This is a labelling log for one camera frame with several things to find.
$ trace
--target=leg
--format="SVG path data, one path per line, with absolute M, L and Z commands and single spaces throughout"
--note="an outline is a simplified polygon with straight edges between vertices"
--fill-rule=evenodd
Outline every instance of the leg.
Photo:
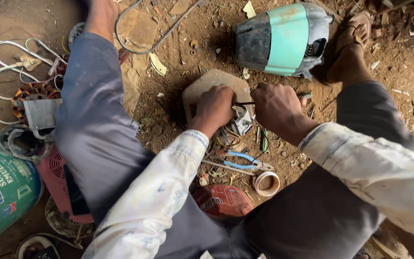
M 135 138 L 122 104 L 121 68 L 111 44 L 117 15 L 113 6 L 111 0 L 91 2 L 86 32 L 69 59 L 55 132 L 56 145 L 97 225 L 154 157 Z M 157 258 L 199 258 L 205 250 L 218 259 L 230 258 L 226 230 L 191 196 L 172 220 Z
M 360 44 L 341 50 L 328 77 L 344 87 L 338 95 L 338 123 L 414 150 L 413 136 L 391 96 L 372 81 Z M 383 220 L 375 207 L 312 164 L 295 183 L 253 210 L 239 229 L 245 229 L 246 243 L 269 259 L 349 259 Z

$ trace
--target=hand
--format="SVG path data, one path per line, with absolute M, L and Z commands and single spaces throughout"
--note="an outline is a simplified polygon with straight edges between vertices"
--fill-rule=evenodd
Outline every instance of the hand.
M 258 123 L 294 146 L 320 125 L 302 113 L 301 106 L 306 104 L 306 98 L 299 100 L 288 85 L 261 82 L 250 96 L 255 101 Z
M 226 125 L 234 116 L 232 109 L 234 91 L 224 84 L 213 86 L 203 93 L 197 104 L 188 129 L 198 130 L 211 138 L 219 127 Z

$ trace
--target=gray cable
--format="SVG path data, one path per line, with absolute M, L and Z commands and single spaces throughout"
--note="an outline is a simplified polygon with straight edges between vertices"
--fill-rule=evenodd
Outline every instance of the gray cable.
M 129 11 L 130 9 L 138 6 L 143 0 L 138 0 L 135 4 L 129 6 L 129 8 L 127 8 L 124 12 L 122 12 L 121 15 L 119 15 L 118 21 L 116 22 L 116 37 L 118 38 L 119 43 L 122 45 L 123 48 L 125 48 L 127 51 L 129 51 L 130 53 L 133 54 L 148 54 L 153 52 L 153 50 L 155 50 L 157 47 L 159 47 L 159 45 L 167 38 L 167 36 L 169 36 L 170 33 L 172 33 L 172 31 L 180 24 L 181 20 L 183 20 L 184 18 L 186 18 L 186 16 L 196 7 L 199 5 L 200 2 L 205 1 L 205 0 L 198 0 L 195 4 L 193 4 L 181 17 L 180 19 L 178 19 L 178 21 L 172 25 L 172 27 L 170 27 L 170 30 L 168 32 L 166 32 L 164 34 L 164 36 L 158 41 L 158 43 L 156 43 L 156 45 L 154 45 L 154 47 L 152 47 L 150 50 L 146 50 L 143 52 L 138 52 L 138 51 L 134 51 L 131 50 L 129 48 L 126 47 L 126 45 L 122 42 L 121 38 L 119 37 L 119 32 L 118 32 L 118 26 L 119 26 L 119 22 L 121 21 L 122 17 L 127 13 L 127 11 Z

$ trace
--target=flip-flop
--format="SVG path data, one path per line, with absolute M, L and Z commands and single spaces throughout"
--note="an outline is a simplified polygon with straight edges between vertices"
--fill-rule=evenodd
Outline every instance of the flip-flop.
M 350 33 L 349 27 L 353 27 L 354 31 Z M 370 39 L 370 34 L 372 30 L 372 22 L 370 20 L 370 14 L 368 11 L 362 11 L 359 14 L 352 17 L 344 30 L 344 32 L 339 36 L 338 41 L 336 43 L 336 52 L 335 58 L 333 59 L 333 63 L 338 59 L 341 50 L 352 43 L 358 43 L 362 46 L 362 49 L 367 47 L 367 43 Z M 325 79 L 325 82 L 328 85 L 338 83 L 338 82 L 330 82 L 328 78 Z
M 40 235 L 27 239 L 18 250 L 17 259 L 60 259 L 57 249 L 49 239 Z

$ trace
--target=person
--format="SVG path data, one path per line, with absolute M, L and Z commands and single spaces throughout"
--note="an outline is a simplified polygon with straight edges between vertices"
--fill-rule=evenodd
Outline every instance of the person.
M 233 116 L 232 89 L 212 87 L 187 131 L 158 155 L 146 150 L 122 103 L 117 8 L 112 0 L 90 4 L 54 133 L 98 225 L 84 259 L 349 259 L 385 217 L 414 235 L 414 138 L 365 65 L 367 13 L 349 22 L 328 72 L 329 82 L 343 84 L 337 124 L 303 115 L 290 86 L 252 91 L 257 121 L 314 163 L 248 215 L 216 222 L 188 187 L 209 138 Z

